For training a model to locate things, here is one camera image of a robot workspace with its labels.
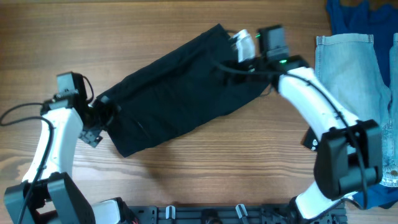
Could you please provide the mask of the black garment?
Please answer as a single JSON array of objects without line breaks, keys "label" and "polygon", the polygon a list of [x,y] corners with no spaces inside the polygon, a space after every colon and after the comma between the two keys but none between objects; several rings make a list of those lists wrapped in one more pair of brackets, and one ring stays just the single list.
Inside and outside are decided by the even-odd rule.
[{"label": "black garment", "polygon": [[231,45],[218,24],[100,94],[94,107],[118,152],[155,147],[257,98],[268,82],[215,65],[236,65]]}]

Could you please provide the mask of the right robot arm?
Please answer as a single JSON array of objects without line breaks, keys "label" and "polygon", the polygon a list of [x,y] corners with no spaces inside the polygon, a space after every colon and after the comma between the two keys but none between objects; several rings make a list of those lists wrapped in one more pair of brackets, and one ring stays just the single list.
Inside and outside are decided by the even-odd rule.
[{"label": "right robot arm", "polygon": [[286,223],[312,223],[344,202],[364,210],[352,196],[382,180],[381,129],[375,120],[361,121],[320,83],[313,68],[299,55],[291,56],[282,26],[261,29],[257,35],[263,49],[256,56],[247,30],[233,35],[238,63],[245,69],[219,64],[225,72],[245,75],[271,84],[310,126],[318,143],[313,168],[314,183],[280,210],[267,209]]}]

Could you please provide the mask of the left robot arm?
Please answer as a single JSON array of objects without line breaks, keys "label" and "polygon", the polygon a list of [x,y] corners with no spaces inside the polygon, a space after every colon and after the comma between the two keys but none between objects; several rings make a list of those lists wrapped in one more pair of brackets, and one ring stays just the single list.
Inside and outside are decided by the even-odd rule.
[{"label": "left robot arm", "polygon": [[96,146],[85,84],[79,73],[57,76],[58,93],[40,104],[39,143],[19,185],[8,187],[4,203],[13,223],[129,223],[134,215],[120,198],[91,205],[71,178],[76,142]]}]

